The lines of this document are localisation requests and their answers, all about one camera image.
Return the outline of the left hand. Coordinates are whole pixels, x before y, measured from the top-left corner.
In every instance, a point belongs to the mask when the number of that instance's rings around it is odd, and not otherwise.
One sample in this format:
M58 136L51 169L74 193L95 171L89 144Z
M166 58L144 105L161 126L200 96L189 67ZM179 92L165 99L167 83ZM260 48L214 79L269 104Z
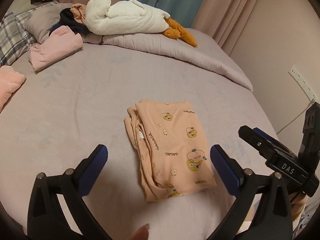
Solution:
M150 224L145 224L141 226L135 234L130 238L130 240L148 240L149 239Z

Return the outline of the right hand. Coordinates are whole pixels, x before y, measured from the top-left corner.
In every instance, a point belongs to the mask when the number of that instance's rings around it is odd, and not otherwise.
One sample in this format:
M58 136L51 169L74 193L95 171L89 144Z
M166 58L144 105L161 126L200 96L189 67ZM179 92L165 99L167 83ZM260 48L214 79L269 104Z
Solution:
M296 220L301 213L303 212L306 202L308 201L308 196L305 193L300 193L292 202L291 202L291 215L292 220Z

